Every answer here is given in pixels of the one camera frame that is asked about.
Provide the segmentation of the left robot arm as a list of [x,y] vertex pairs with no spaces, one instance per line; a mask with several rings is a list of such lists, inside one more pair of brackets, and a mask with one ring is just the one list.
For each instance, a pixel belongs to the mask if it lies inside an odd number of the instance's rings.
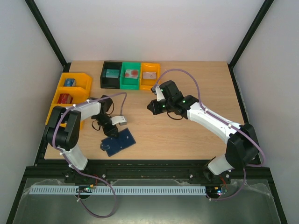
[[55,106],[43,133],[43,138],[69,163],[72,169],[83,171],[88,159],[79,148],[81,122],[87,118],[96,120],[107,137],[118,137],[119,131],[107,111],[113,100],[106,95],[89,98],[85,102],[70,107]]

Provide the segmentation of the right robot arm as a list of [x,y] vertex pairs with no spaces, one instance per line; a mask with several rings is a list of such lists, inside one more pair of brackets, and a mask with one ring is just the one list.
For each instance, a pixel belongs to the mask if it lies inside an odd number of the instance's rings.
[[215,182],[225,171],[243,169],[258,155],[256,132],[251,124],[232,122],[204,107],[194,96],[183,96],[173,81],[156,85],[151,90],[157,98],[147,108],[154,115],[173,112],[202,125],[226,143],[225,154],[205,165],[204,178],[207,182]]

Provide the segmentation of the blue card holder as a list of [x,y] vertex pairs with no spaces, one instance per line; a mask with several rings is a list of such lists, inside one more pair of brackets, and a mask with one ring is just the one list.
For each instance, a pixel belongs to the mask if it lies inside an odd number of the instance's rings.
[[117,138],[107,137],[101,141],[100,149],[107,153],[108,157],[114,156],[120,151],[136,143],[128,128],[119,132]]

